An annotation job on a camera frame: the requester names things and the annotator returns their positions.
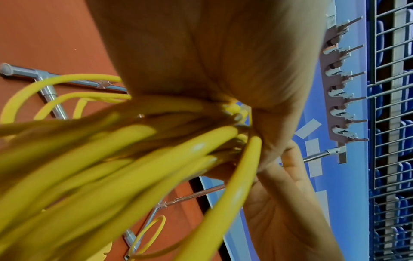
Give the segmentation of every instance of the hand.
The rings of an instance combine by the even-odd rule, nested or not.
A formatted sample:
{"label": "hand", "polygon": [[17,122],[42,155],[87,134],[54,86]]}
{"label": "hand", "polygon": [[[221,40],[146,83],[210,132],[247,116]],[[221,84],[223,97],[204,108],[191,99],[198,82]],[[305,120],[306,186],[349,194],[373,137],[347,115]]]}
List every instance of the hand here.
{"label": "hand", "polygon": [[258,175],[244,204],[251,240],[261,261],[343,261],[324,218],[298,146]]}
{"label": "hand", "polygon": [[172,94],[252,107],[260,169],[295,132],[330,0],[86,0],[132,97]]}

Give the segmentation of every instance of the blue surface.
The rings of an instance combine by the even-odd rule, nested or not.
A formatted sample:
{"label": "blue surface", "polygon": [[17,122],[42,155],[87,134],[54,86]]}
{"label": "blue surface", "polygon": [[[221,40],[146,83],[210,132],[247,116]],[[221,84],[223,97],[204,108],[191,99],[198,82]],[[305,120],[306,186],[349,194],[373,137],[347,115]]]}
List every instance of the blue surface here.
{"label": "blue surface", "polygon": [[[336,0],[337,23],[365,16],[365,1]],[[340,47],[358,46],[366,43],[365,21],[351,26],[350,31],[343,37]],[[362,48],[351,54],[342,66],[343,71],[358,73],[366,71],[366,49]],[[298,128],[316,119],[322,125],[305,139],[297,136],[294,141],[300,146],[305,157],[305,141],[318,138],[320,151],[336,147],[337,144],[328,138],[326,110],[323,90],[321,89],[321,71],[319,66],[315,72],[313,88],[310,92]],[[354,93],[355,97],[367,95],[366,75],[354,78],[347,84],[346,92]],[[355,114],[356,119],[367,119],[367,101],[358,101],[349,105],[347,111]],[[361,138],[367,137],[367,124],[353,124],[350,130]],[[337,157],[326,157],[321,160],[323,175],[311,178],[316,192],[326,190],[330,225],[343,251],[346,260],[366,261],[369,254],[369,213],[368,213],[368,175],[367,175],[367,142],[355,142],[347,145],[347,164],[338,164]],[[221,181],[202,178],[205,188],[222,184]],[[214,205],[222,191],[209,194],[208,200]],[[234,261],[257,261],[243,211],[237,217],[233,226],[225,236],[225,243]]]}

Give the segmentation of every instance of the bundle of yellow cables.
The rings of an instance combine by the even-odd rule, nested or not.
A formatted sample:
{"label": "bundle of yellow cables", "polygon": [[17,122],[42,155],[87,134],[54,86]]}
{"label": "bundle of yellow cables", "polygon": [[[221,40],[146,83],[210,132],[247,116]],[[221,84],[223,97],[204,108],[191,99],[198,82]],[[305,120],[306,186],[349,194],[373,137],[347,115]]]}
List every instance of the bundle of yellow cables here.
{"label": "bundle of yellow cables", "polygon": [[[14,123],[31,95],[74,80],[121,81],[102,74],[46,79],[16,93],[2,111],[0,136],[9,143],[0,151],[0,260],[87,260],[180,182],[236,162],[225,193],[196,230],[160,252],[131,256],[179,248],[175,260],[209,260],[256,175],[261,139],[245,142],[247,113],[194,98],[83,92],[46,104],[35,121]],[[71,98],[80,98],[74,119],[45,120]],[[96,100],[116,104],[81,118]]]}

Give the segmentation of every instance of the yellow hose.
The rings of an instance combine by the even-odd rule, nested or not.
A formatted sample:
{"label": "yellow hose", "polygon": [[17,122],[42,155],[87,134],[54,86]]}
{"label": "yellow hose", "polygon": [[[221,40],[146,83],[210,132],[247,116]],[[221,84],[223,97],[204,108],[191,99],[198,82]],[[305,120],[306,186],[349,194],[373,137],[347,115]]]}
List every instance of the yellow hose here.
{"label": "yellow hose", "polygon": [[[219,164],[237,162],[246,144],[223,196],[191,235],[143,254],[162,230],[165,217],[159,217],[151,223],[161,221],[150,242],[129,253],[140,260],[180,246],[175,260],[209,260],[244,203],[257,170],[261,139],[248,139],[249,129],[239,125],[248,111],[236,104],[186,97],[131,99],[125,94],[82,92],[49,102],[33,122],[13,123],[31,95],[44,86],[75,80],[121,81],[102,74],[46,79],[17,92],[1,113],[0,136],[16,135],[18,142],[0,151],[0,183],[20,175],[0,194],[0,260],[85,261],[180,182]],[[44,120],[56,105],[72,98],[79,98],[73,120]],[[115,105],[82,117],[90,101]],[[24,133],[29,135],[20,138]]]}

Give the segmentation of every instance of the human hand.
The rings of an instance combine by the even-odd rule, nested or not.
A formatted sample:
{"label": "human hand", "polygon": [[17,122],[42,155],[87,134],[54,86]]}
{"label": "human hand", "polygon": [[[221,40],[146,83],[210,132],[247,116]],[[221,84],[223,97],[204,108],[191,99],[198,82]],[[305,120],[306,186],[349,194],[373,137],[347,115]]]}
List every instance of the human hand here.
{"label": "human hand", "polygon": [[343,261],[293,141],[252,186],[244,213],[261,261]]}
{"label": "human hand", "polygon": [[86,0],[132,97],[171,94],[252,107],[260,169],[295,132],[330,0]]}

